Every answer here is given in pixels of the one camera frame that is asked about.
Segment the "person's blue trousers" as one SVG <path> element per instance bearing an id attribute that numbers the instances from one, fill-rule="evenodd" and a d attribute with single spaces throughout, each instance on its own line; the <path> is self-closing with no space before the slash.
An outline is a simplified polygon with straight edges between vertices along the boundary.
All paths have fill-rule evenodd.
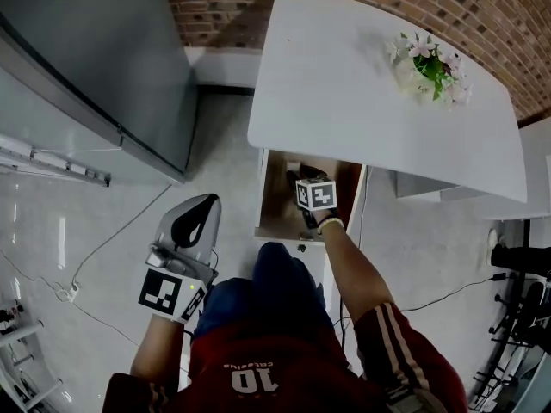
<path id="1" fill-rule="evenodd" d="M 194 339 L 224 328 L 235 328 L 239 337 L 312 338 L 322 328 L 334 331 L 323 290 L 301 260 L 274 242 L 258 251 L 250 279 L 231 278 L 210 289 Z"/>

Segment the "person's red jersey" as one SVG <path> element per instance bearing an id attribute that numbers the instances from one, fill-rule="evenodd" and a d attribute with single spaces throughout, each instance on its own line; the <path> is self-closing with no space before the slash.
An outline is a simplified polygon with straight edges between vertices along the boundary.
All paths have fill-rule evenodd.
<path id="1" fill-rule="evenodd" d="M 182 391 L 116 373 L 102 413 L 468 413 L 454 368 L 395 305 L 355 332 L 361 375 L 329 327 L 254 336 L 251 321 L 229 324 L 194 342 Z"/>

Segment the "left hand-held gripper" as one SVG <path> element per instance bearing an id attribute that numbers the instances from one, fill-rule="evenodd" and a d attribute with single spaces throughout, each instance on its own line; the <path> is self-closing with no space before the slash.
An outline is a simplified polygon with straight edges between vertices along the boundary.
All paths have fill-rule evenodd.
<path id="1" fill-rule="evenodd" d="M 211 257 L 220 216 L 220 197 L 203 194 L 161 218 L 145 259 L 139 305 L 180 324 L 192 318 L 218 275 Z"/>

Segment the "wooden drawer with white front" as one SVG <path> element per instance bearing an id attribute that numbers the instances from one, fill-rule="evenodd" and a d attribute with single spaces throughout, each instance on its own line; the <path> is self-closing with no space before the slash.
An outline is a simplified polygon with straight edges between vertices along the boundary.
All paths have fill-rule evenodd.
<path id="1" fill-rule="evenodd" d="M 322 244 L 317 232 L 306 227 L 300 210 L 294 204 L 294 192 L 286 179 L 288 160 L 300 161 L 301 165 L 323 170 L 336 181 L 337 213 L 344 222 L 345 230 L 351 231 L 357 221 L 356 210 L 362 201 L 368 171 L 365 165 L 263 149 L 259 162 L 260 188 L 255 236 L 303 243 L 306 246 Z"/>

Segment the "grey refrigerator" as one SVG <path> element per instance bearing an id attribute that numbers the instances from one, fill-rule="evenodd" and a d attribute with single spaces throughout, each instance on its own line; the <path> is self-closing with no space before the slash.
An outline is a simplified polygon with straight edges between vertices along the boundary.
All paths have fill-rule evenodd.
<path id="1" fill-rule="evenodd" d="M 196 81 L 167 0 L 0 0 L 0 173 L 182 183 Z"/>

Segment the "white desk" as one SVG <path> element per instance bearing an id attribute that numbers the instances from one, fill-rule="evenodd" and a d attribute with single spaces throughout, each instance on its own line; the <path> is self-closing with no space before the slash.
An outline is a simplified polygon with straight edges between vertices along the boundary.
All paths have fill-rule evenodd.
<path id="1" fill-rule="evenodd" d="M 353 0 L 275 0 L 248 127 L 258 148 L 363 164 L 348 233 L 387 277 L 396 301 L 423 305 L 481 280 L 487 222 L 444 202 L 524 203 L 523 149 L 503 84 L 464 58 L 470 101 L 417 103 L 400 89 L 385 44 L 422 28 Z"/>

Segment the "person's right forearm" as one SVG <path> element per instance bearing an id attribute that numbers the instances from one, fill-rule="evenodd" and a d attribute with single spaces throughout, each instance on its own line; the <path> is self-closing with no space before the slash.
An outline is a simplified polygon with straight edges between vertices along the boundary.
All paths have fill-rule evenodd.
<path id="1" fill-rule="evenodd" d="M 375 307 L 394 302 L 387 283 L 337 219 L 325 220 L 320 231 L 337 289 L 353 324 Z"/>

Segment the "black metal chair frame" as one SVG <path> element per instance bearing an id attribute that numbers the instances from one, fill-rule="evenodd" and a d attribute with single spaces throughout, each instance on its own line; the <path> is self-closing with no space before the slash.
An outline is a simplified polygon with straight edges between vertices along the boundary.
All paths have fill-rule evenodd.
<path id="1" fill-rule="evenodd" d="M 509 274 L 509 294 L 496 294 L 505 314 L 488 330 L 495 348 L 474 375 L 473 413 L 512 413 L 551 360 L 551 281 Z"/>

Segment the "white flower pot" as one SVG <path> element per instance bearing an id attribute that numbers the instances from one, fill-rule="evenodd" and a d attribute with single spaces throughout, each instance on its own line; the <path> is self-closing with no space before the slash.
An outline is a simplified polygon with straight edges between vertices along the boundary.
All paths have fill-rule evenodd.
<path id="1" fill-rule="evenodd" d="M 452 108 L 470 101 L 464 60 L 455 52 L 442 52 L 430 34 L 402 33 L 385 44 L 385 51 L 396 83 L 417 103 Z"/>

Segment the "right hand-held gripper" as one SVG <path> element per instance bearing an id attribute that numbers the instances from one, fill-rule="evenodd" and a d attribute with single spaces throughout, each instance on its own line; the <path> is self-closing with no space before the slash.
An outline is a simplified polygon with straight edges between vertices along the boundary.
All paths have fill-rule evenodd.
<path id="1" fill-rule="evenodd" d="M 300 165 L 287 170 L 286 179 L 309 230 L 317 231 L 320 223 L 338 217 L 336 183 L 323 170 Z"/>

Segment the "person's left forearm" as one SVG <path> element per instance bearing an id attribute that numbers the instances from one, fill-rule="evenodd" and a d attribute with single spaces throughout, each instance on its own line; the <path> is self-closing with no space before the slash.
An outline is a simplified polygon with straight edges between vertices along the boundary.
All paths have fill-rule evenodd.
<path id="1" fill-rule="evenodd" d="M 130 374 L 163 387 L 169 394 L 178 392 L 183 337 L 182 324 L 152 315 Z"/>

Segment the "white metal frame table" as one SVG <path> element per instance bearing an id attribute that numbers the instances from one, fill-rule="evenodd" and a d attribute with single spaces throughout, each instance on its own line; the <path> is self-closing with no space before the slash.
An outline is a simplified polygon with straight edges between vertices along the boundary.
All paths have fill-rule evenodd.
<path id="1" fill-rule="evenodd" d="M 32 319 L 18 300 L 0 302 L 0 404 L 10 413 L 58 413 L 49 398 L 63 385 L 47 369 Z"/>

